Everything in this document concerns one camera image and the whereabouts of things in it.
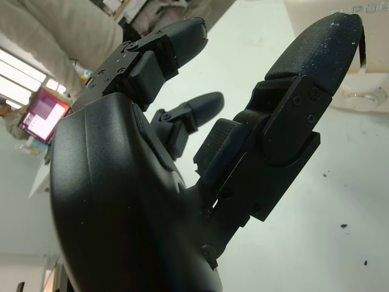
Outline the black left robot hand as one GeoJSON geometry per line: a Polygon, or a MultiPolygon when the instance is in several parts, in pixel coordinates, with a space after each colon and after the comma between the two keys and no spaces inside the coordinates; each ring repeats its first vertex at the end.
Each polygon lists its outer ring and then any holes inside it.
{"type": "Polygon", "coordinates": [[[144,115],[166,81],[207,44],[202,18],[122,43],[56,128],[53,221],[75,291],[221,291],[235,232],[264,221],[320,144],[314,131],[364,38],[357,14],[311,24],[232,120],[218,119],[186,187],[175,160],[217,116],[220,92],[144,115]]]}

